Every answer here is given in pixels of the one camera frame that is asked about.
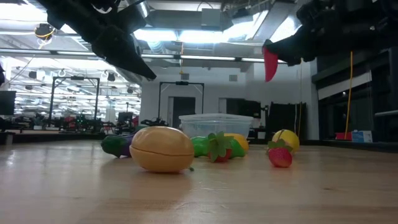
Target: door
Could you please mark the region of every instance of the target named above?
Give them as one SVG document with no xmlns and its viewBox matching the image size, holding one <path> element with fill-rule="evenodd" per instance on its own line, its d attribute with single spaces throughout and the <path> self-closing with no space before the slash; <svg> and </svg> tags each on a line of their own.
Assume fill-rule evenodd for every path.
<svg viewBox="0 0 398 224">
<path fill-rule="evenodd" d="M 172 127 L 178 128 L 181 124 L 179 116 L 195 114 L 195 97 L 174 97 Z"/>
</svg>

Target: table surface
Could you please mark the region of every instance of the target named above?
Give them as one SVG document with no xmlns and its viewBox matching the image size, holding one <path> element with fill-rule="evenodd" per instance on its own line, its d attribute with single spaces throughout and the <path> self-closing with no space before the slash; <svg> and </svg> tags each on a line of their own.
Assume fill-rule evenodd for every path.
<svg viewBox="0 0 398 224">
<path fill-rule="evenodd" d="M 302 147 L 289 169 L 264 146 L 194 172 L 151 174 L 99 141 L 0 151 L 0 223 L 397 223 L 398 154 Z"/>
</svg>

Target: clear plastic bin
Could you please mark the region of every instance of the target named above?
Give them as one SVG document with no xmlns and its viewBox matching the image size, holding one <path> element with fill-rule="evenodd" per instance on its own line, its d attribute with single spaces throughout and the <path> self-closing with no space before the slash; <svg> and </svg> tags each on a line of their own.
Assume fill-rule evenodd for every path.
<svg viewBox="0 0 398 224">
<path fill-rule="evenodd" d="M 231 114 L 194 114 L 180 116 L 182 131 L 190 138 L 210 133 L 236 133 L 248 137 L 253 121 L 249 116 Z"/>
</svg>

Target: metal frame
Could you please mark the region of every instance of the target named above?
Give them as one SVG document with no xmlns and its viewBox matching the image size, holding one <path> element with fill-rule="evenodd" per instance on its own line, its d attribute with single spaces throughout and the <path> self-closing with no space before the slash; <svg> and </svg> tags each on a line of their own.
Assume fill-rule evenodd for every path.
<svg viewBox="0 0 398 224">
<path fill-rule="evenodd" d="M 160 117 L 160 101 L 161 101 L 161 94 L 162 94 L 162 85 L 163 84 L 177 84 L 178 82 L 160 82 L 159 83 L 159 100 L 157 106 L 157 117 Z M 188 85 L 201 85 L 202 87 L 202 94 L 201 94 L 201 113 L 203 114 L 203 107 L 204 107 L 204 100 L 205 100 L 205 84 L 204 83 L 190 83 Z"/>
<path fill-rule="evenodd" d="M 61 83 L 59 83 L 58 85 L 56 85 L 55 81 L 57 79 L 62 79 L 62 82 L 66 79 L 70 79 L 70 80 L 76 80 L 76 77 L 53 77 L 52 78 L 52 89 L 51 89 L 51 100 L 50 100 L 50 113 L 49 113 L 49 123 L 48 126 L 50 127 L 51 125 L 51 119 L 52 119 L 52 108 L 53 108 L 53 103 L 54 103 L 54 91 L 55 88 L 58 87 Z M 85 77 L 78 77 L 79 80 L 97 80 L 97 86 L 96 86 L 96 97 L 95 97 L 95 112 L 94 112 L 94 120 L 97 120 L 97 110 L 98 110 L 98 95 L 100 93 L 100 78 L 85 78 Z"/>
</svg>

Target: strawberry leaves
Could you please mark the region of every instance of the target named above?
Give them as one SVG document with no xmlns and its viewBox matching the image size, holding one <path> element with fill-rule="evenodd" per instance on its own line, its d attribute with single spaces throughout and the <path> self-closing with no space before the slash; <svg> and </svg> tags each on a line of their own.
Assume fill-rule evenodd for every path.
<svg viewBox="0 0 398 224">
<path fill-rule="evenodd" d="M 231 149 L 231 136 L 224 136 L 224 132 L 220 131 L 217 134 L 211 133 L 208 135 L 210 160 L 214 162 L 218 157 L 225 157 L 226 150 Z"/>
<path fill-rule="evenodd" d="M 284 148 L 287 149 L 290 153 L 293 151 L 293 148 L 288 146 L 283 139 L 278 139 L 278 141 L 269 141 L 268 142 L 268 150 L 276 149 L 276 148 Z"/>
</svg>

